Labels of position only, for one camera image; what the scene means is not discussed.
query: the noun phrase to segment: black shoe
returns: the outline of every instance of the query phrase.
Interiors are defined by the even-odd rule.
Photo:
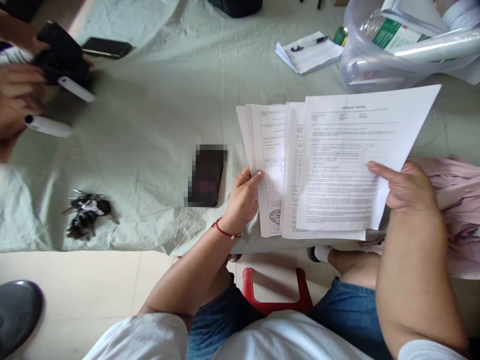
[[[310,260],[312,260],[314,263],[321,263],[321,261],[318,260],[317,257],[315,256],[315,246],[309,247],[309,248],[306,250],[306,255],[307,255],[308,258],[309,258]]]
[[[31,281],[0,285],[0,359],[5,359],[27,341],[42,314],[44,297]]]

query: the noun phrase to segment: white sock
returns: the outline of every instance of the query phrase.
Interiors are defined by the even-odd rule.
[[[315,251],[313,252],[316,258],[325,263],[329,262],[329,254],[334,248],[330,245],[327,246],[315,246]]]

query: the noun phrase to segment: table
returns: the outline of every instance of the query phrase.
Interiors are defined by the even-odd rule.
[[[247,164],[236,105],[347,93],[338,63],[300,76],[274,54],[277,41],[319,30],[332,37],[344,11],[331,1],[317,11],[311,1],[264,0],[258,14],[231,19],[205,0],[95,0],[78,42],[95,36],[130,42],[135,50],[121,60],[95,61],[95,102],[62,92],[49,105],[48,116],[72,124],[72,136],[27,131],[20,138],[0,168],[0,251],[184,254],[224,213],[233,179]],[[442,90],[412,154],[456,153],[480,165],[479,87],[446,75],[421,85],[438,83]],[[216,208],[184,207],[199,144],[228,146]],[[66,238],[61,212],[72,189],[107,195],[120,225],[102,218],[90,241]],[[261,238],[259,225],[257,217],[234,253],[341,241]]]

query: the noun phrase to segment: red bracelet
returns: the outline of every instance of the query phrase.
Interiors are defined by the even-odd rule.
[[[221,232],[223,235],[225,236],[228,236],[230,239],[232,240],[235,240],[235,239],[238,239],[239,237],[242,236],[242,233],[238,233],[237,235],[232,235],[232,234],[229,234],[225,231],[223,231],[221,228],[219,228],[219,221],[220,219],[218,219],[217,221],[215,221],[210,227],[211,228],[216,228],[219,232]]]

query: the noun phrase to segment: pink garment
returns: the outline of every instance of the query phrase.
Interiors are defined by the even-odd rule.
[[[448,270],[457,278],[480,280],[480,167],[459,156],[411,157],[430,177],[448,231]],[[383,239],[361,243],[381,254]]]

